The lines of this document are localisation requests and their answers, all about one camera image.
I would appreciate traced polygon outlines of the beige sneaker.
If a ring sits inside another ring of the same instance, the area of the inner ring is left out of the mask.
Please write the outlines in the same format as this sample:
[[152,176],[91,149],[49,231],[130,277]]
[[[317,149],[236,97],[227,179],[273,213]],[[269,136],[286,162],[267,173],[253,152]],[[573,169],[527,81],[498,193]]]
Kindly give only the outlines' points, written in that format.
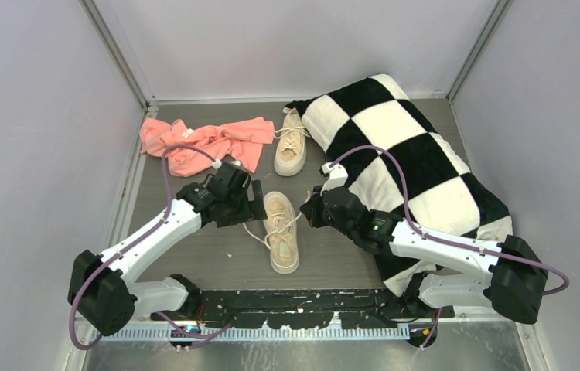
[[291,177],[297,175],[306,161],[306,141],[309,130],[302,123],[295,108],[286,112],[282,127],[275,131],[278,140],[275,151],[274,168],[278,175]]
[[295,212],[290,199],[282,192],[272,191],[263,198],[267,219],[263,221],[265,235],[258,237],[247,224],[243,224],[247,234],[262,243],[269,251],[270,264],[278,274],[292,274],[299,266],[299,245],[297,222],[301,215]]

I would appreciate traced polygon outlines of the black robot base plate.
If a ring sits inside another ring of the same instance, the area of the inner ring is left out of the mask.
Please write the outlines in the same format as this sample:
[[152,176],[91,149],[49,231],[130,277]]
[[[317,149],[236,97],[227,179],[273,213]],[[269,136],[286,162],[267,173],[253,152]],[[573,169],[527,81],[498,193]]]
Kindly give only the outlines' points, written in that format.
[[164,312],[209,328],[292,330],[325,328],[337,318],[344,329],[392,328],[432,320],[435,313],[387,289],[205,290],[191,294],[181,309]]

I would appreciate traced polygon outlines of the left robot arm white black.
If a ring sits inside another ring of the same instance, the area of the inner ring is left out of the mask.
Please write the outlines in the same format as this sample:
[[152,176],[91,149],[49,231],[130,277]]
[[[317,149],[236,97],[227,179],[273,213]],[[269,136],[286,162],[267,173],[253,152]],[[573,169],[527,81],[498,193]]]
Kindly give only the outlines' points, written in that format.
[[85,250],[74,263],[68,302],[102,336],[114,335],[132,319],[172,312],[189,320],[199,312],[201,290],[174,274],[161,281],[140,276],[171,247],[207,224],[221,228],[264,220],[261,182],[243,169],[222,164],[202,183],[169,192],[163,211],[132,235],[99,254]]

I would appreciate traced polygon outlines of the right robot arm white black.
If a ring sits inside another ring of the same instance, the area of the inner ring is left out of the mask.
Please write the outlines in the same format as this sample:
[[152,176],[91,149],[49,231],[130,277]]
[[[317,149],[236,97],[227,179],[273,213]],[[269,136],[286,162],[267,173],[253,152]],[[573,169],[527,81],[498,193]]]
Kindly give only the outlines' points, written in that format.
[[300,211],[314,228],[330,226],[378,257],[411,258],[451,269],[411,274],[401,297],[404,309],[423,317],[433,308],[492,308],[509,320],[536,323],[548,273],[525,240],[473,240],[430,230],[404,217],[368,209],[344,187],[316,186]]

